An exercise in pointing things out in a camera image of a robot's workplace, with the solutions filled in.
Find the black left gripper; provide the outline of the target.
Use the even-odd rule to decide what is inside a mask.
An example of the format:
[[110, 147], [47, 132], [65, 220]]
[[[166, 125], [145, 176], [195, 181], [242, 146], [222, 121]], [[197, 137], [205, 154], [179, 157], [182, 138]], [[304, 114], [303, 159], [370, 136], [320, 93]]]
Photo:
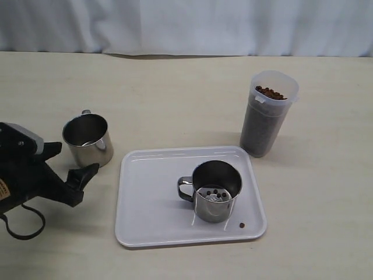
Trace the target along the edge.
[[70, 169], [63, 181], [46, 163], [61, 153], [62, 142], [46, 142], [39, 155], [35, 154], [36, 148], [31, 138], [1, 122], [1, 214], [34, 197], [75, 207], [100, 168], [93, 163]]

